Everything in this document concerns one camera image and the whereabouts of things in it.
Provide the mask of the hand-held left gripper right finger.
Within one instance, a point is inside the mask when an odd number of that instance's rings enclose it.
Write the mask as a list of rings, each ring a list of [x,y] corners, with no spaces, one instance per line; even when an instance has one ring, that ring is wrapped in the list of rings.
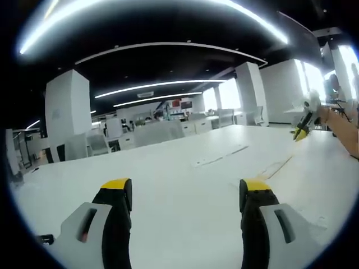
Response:
[[[306,268],[319,253],[309,222],[262,180],[241,179],[242,268]]]

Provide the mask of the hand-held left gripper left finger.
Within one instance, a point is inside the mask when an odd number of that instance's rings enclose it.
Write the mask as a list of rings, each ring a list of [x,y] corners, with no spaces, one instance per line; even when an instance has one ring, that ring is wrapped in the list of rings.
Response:
[[[61,224],[53,257],[64,268],[131,268],[131,211],[131,179],[106,182]]]

